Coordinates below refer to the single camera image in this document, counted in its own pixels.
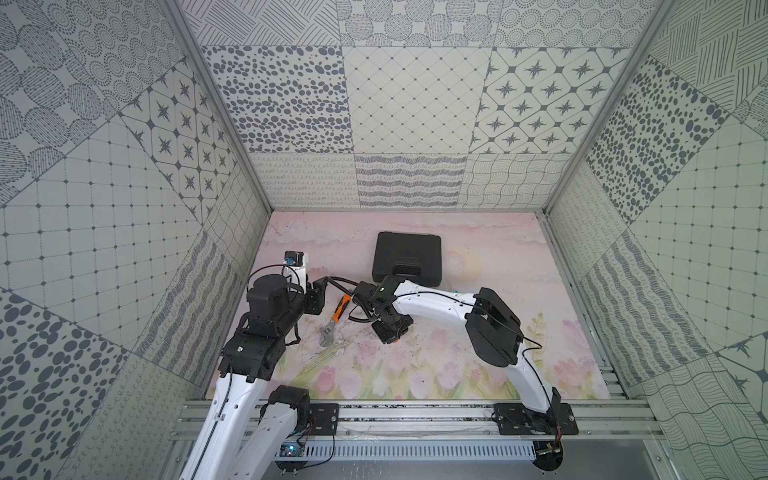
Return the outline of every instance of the patterned wall panel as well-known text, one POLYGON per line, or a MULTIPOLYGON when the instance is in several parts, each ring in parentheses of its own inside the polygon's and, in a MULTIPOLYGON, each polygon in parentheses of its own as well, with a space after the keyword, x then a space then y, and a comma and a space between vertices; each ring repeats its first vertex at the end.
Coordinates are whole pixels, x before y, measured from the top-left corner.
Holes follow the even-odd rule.
POLYGON ((168 432, 199 389, 130 353, 56 478, 152 478, 168 432))
POLYGON ((768 74, 768 9, 761 0, 681 0, 651 54, 732 111, 768 74))
POLYGON ((749 125, 757 133, 768 137, 768 76, 752 90, 736 110, 733 116, 749 125))
POLYGON ((585 163, 576 167, 550 221, 577 281, 627 229, 585 163))
POLYGON ((114 114, 93 78, 37 9, 22 3, 0 12, 3 204, 114 114))
POLYGON ((574 153, 628 53, 626 48, 494 48, 470 150, 574 153))
POLYGON ((712 352, 629 230, 580 284, 630 385, 712 352))
POLYGON ((458 208, 541 208, 570 159, 567 154, 471 154, 458 208))
POLYGON ((203 230, 134 353, 202 385, 229 331, 242 283, 211 235, 203 230))
POLYGON ((342 45, 489 47, 504 0, 337 0, 342 45))
POLYGON ((117 117, 0 217, 0 282, 129 349, 201 229, 117 117))
MULTIPOLYGON (((42 3, 38 17, 48 24, 43 28, 56 29, 116 109, 182 57, 176 36, 156 0, 42 3)), ((47 51, 45 44, 39 47, 47 51)))
POLYGON ((628 223, 699 151, 727 116, 649 57, 586 157, 628 223))
POLYGON ((657 0, 505 0, 495 45, 634 45, 657 0))
POLYGON ((768 424, 768 332, 720 350, 717 355, 730 378, 768 424))
POLYGON ((334 0, 180 0, 199 45, 338 45, 334 0))
POLYGON ((456 207, 466 156, 355 155, 361 207, 456 207))
POLYGON ((2 426, 8 478, 54 478, 83 438, 128 351, 0 290, 2 426))
POLYGON ((206 47, 250 153, 352 151, 342 52, 334 47, 206 47))
POLYGON ((466 154, 487 49, 344 49, 356 153, 466 154))
POLYGON ((766 139, 729 118, 632 224, 715 349, 768 331, 766 139))
POLYGON ((715 355, 633 388, 647 399, 687 478, 765 478, 768 427, 715 355))
POLYGON ((251 154, 251 164, 275 208, 357 208, 352 154, 251 154))
POLYGON ((118 114, 203 223, 227 184, 235 154, 186 58, 118 114))

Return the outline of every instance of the pink floral mat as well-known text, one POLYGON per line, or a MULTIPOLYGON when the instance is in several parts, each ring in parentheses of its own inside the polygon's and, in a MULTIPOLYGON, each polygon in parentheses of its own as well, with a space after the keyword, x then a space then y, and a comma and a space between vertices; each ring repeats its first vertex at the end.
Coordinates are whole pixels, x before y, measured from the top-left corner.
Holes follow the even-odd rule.
MULTIPOLYGON (((253 269, 282 263, 285 250, 301 250, 309 256, 310 280, 335 275, 372 282, 376 235, 384 230, 439 235, 441 290, 495 290, 525 335, 544 346, 528 355, 563 398, 609 398, 534 214, 275 212, 253 269)), ((464 329, 432 319, 415 317, 400 341, 383 345, 370 325, 344 314, 333 344, 321 347, 319 331, 340 298, 329 286, 323 314, 300 319, 302 341, 287 348, 270 386, 307 388, 313 399, 518 398, 502 369, 477 358, 464 329)), ((230 335, 247 310, 243 292, 230 335)))

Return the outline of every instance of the grid pattern panel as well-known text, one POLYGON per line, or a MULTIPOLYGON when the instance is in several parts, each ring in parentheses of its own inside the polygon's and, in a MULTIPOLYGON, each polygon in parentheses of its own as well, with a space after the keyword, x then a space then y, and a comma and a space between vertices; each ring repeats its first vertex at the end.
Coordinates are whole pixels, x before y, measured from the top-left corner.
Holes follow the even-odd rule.
POLYGON ((768 331, 766 142, 729 119, 631 228, 714 348, 768 331))

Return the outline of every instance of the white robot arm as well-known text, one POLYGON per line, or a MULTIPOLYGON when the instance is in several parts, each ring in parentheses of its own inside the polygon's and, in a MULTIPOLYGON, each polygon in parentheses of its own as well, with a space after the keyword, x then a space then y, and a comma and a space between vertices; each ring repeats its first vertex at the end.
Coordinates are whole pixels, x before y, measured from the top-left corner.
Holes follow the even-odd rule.
MULTIPOLYGON (((286 438, 308 425, 309 392, 279 386, 261 410, 258 430, 240 449, 253 408, 286 350, 286 335, 304 313, 322 312, 327 283, 351 296, 383 343, 405 334, 413 324, 411 315, 463 326, 480 359, 505 369, 520 393, 529 426, 559 437, 560 395, 525 357, 520 320, 493 290, 449 293, 388 276, 379 285, 357 283, 350 292, 336 277, 310 285, 301 252, 286 252, 285 267, 283 274, 259 277, 248 290, 250 312, 223 348, 214 400, 180 480, 261 478, 286 438)), ((296 337, 294 343, 300 341, 297 331, 296 337)))

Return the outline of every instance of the black cable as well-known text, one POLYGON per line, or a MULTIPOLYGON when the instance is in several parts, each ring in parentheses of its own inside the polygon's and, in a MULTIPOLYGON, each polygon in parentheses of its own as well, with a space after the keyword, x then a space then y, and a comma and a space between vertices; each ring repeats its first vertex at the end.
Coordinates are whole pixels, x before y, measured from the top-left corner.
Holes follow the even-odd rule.
POLYGON ((255 270, 255 271, 251 272, 251 274, 248 276, 248 280, 250 281, 251 277, 252 277, 252 276, 254 276, 254 275, 256 275, 257 273, 259 273, 261 270, 265 270, 265 269, 267 269, 267 268, 271 268, 271 267, 273 267, 273 266, 281 266, 281 267, 282 267, 282 268, 284 268, 284 269, 286 269, 286 268, 290 269, 290 271, 292 271, 292 272, 293 272, 293 275, 295 275, 295 276, 296 276, 296 284, 297 284, 297 285, 301 285, 301 280, 299 280, 299 274, 298 274, 298 273, 296 273, 296 270, 295 270, 295 269, 294 269, 292 266, 290 266, 290 265, 286 265, 286 264, 284 264, 284 263, 275 263, 274 265, 266 265, 266 266, 262 266, 262 267, 261 267, 261 268, 259 268, 258 270, 255 270))
MULTIPOLYGON (((482 307, 480 307, 478 305, 472 305, 471 303, 462 302, 461 300, 457 300, 453 296, 445 295, 444 293, 439 293, 439 292, 423 291, 423 292, 403 293, 402 295, 398 295, 394 299, 389 300, 388 302, 384 302, 384 304, 379 306, 379 308, 380 309, 381 308, 386 308, 387 306, 392 305, 395 302, 395 300, 397 300, 401 296, 421 295, 422 293, 431 293, 433 295, 444 296, 445 298, 453 300, 453 301, 455 301, 457 303, 461 303, 462 305, 471 306, 472 308, 476 308, 476 309, 480 310, 482 313, 484 313, 485 315, 487 315, 489 319, 494 320, 496 323, 498 323, 499 325, 503 326, 504 328, 506 328, 510 332, 514 333, 515 335, 518 335, 517 332, 515 332, 513 329, 511 329, 508 326, 506 326, 504 324, 504 322, 502 322, 501 320, 499 320, 496 317, 494 317, 493 315, 491 315, 491 313, 489 311, 487 311, 486 309, 484 309, 484 308, 482 308, 482 307)), ((523 357, 525 362, 528 364, 528 366, 531 367, 531 370, 533 370, 533 373, 536 375, 536 379, 538 380, 538 384, 541 385, 541 389, 544 390, 544 397, 547 399, 547 402, 549 403, 549 409, 551 410, 552 416, 555 419, 555 424, 557 424, 557 414, 555 413, 555 411, 552 408, 552 400, 549 398, 549 392, 547 392, 547 388, 544 386, 544 382, 541 381, 541 377, 538 375, 537 369, 534 368, 534 366, 531 364, 531 362, 528 361, 528 357, 525 356, 525 353, 527 351, 529 351, 529 350, 540 350, 540 349, 543 349, 544 347, 539 342, 536 342, 533 339, 529 339, 525 335, 521 335, 521 336, 522 336, 523 340, 527 340, 530 343, 533 343, 534 345, 536 345, 536 347, 528 347, 527 349, 523 350, 522 353, 521 353, 521 356, 523 357)), ((560 442, 560 437, 561 437, 561 435, 560 435, 560 425, 557 425, 557 427, 558 427, 558 434, 556 435, 555 442, 559 443, 560 442)))
POLYGON ((313 463, 312 465, 304 465, 303 467, 299 467, 296 470, 294 470, 294 472, 298 472, 299 470, 304 470, 305 468, 316 467, 318 465, 322 465, 323 463, 328 463, 328 462, 331 461, 331 459, 333 458, 333 456, 335 454, 336 454, 336 436, 334 435, 333 436, 333 450, 331 450, 331 456, 330 457, 326 458, 325 460, 323 460, 320 463, 313 463))

